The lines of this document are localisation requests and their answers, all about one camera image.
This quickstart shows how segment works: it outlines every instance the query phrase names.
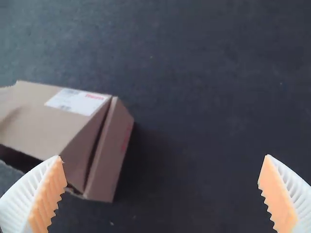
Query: white label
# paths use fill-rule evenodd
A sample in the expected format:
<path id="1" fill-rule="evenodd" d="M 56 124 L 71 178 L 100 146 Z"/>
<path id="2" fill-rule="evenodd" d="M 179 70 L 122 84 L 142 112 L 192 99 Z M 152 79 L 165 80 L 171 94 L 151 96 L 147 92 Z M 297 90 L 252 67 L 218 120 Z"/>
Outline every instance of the white label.
<path id="1" fill-rule="evenodd" d="M 104 95 L 65 88 L 53 96 L 44 105 L 67 112 L 90 116 L 107 99 L 108 97 Z"/>

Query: cardboard box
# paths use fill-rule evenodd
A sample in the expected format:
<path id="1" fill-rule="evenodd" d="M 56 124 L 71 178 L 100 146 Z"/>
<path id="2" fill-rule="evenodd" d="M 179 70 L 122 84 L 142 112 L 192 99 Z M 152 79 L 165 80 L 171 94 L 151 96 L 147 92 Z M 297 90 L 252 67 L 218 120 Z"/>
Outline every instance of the cardboard box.
<path id="1" fill-rule="evenodd" d="M 0 98 L 2 160 L 28 170 L 60 155 L 75 193 L 112 202 L 134 123 L 118 97 L 18 81 Z"/>

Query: brown cardboard box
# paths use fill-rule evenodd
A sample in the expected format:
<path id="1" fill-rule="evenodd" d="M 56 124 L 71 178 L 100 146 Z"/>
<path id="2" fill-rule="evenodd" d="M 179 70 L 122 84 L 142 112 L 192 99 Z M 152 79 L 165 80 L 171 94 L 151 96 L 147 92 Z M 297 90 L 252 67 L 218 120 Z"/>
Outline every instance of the brown cardboard box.
<path id="1" fill-rule="evenodd" d="M 58 154 L 76 193 L 112 202 L 134 123 L 118 97 L 22 81 L 2 96 L 2 160 L 20 166 Z"/>

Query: floor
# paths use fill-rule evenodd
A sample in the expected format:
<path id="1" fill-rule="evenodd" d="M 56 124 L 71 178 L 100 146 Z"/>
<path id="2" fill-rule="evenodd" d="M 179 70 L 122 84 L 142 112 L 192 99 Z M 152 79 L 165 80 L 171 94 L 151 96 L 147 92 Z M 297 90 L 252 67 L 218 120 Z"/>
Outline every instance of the floor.
<path id="1" fill-rule="evenodd" d="M 311 182 L 306 0 L 3 0 L 0 85 L 120 96 L 136 119 L 113 205 L 65 194 L 51 233 L 272 233 L 270 153 Z M 21 174 L 0 165 L 3 193 Z"/>

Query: box flap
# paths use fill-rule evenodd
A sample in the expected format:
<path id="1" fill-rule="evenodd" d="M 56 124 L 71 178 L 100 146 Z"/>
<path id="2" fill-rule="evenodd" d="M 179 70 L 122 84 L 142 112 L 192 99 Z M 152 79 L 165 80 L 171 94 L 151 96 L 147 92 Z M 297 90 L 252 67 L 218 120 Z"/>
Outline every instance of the box flap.
<path id="1" fill-rule="evenodd" d="M 112 202 L 133 124 L 133 117 L 120 99 L 113 97 L 88 176 L 85 198 Z"/>
<path id="2" fill-rule="evenodd" d="M 15 111 L 0 125 L 0 144 L 41 160 L 60 154 L 91 119 L 45 106 L 62 89 L 22 81 L 12 86 L 10 101 L 3 105 Z"/>

